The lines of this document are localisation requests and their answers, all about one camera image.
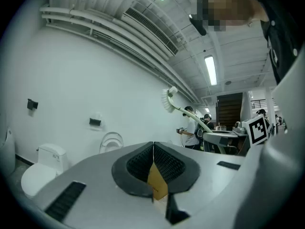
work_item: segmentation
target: person in white shirt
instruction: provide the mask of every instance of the person in white shirt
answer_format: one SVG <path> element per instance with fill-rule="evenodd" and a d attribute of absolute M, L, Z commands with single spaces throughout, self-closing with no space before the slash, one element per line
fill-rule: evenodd
<path fill-rule="evenodd" d="M 184 109 L 186 111 L 190 112 L 191 114 L 195 115 L 194 110 L 193 110 L 192 107 L 186 106 Z M 182 134 L 187 135 L 187 139 L 185 141 L 185 147 L 186 148 L 202 151 L 200 149 L 199 139 L 195 135 L 195 130 L 197 129 L 197 125 L 198 124 L 195 120 L 193 120 L 192 118 L 189 118 L 189 123 L 187 125 L 187 130 L 186 131 L 179 130 L 178 133 L 181 134 L 181 135 Z"/>

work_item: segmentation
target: toilet seat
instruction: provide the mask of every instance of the toilet seat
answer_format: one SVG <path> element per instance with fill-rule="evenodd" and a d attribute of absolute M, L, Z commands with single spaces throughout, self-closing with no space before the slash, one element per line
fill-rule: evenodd
<path fill-rule="evenodd" d="M 55 169 L 36 163 L 24 172 L 21 178 L 22 190 L 31 198 L 55 177 Z"/>

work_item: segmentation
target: ventilation grille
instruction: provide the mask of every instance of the ventilation grille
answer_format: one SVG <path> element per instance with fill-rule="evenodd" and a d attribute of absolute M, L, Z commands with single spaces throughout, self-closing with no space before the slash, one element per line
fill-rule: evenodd
<path fill-rule="evenodd" d="M 46 209 L 46 214 L 58 221 L 62 221 L 85 187 L 85 184 L 73 181 Z"/>
<path fill-rule="evenodd" d="M 149 29 L 152 33 L 155 34 L 156 37 L 158 37 L 171 51 L 174 55 L 177 54 L 178 49 L 176 46 L 169 40 L 169 38 L 158 28 L 156 27 L 151 21 L 146 19 L 143 15 L 141 15 L 136 10 L 129 8 L 126 11 L 126 14 L 133 17 L 135 20 L 143 24 L 147 29 Z"/>

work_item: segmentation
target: ceiling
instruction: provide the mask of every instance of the ceiling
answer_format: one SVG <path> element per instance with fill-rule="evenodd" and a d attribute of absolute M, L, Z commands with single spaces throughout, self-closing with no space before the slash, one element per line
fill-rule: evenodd
<path fill-rule="evenodd" d="M 120 19 L 134 7 L 151 19 L 176 44 L 179 52 L 168 63 L 193 89 L 205 97 L 213 94 L 276 85 L 267 61 L 267 41 L 259 21 L 200 36 L 189 22 L 192 0 L 50 0 L 50 7 L 95 9 Z M 211 86 L 204 57 L 213 55 L 217 85 Z"/>

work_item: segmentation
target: staircase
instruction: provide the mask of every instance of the staircase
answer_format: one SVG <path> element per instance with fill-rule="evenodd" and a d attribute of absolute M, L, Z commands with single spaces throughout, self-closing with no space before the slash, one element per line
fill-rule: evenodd
<path fill-rule="evenodd" d="M 231 131 L 236 121 L 240 121 L 243 93 L 229 94 L 217 97 L 216 121 L 225 125 Z"/>

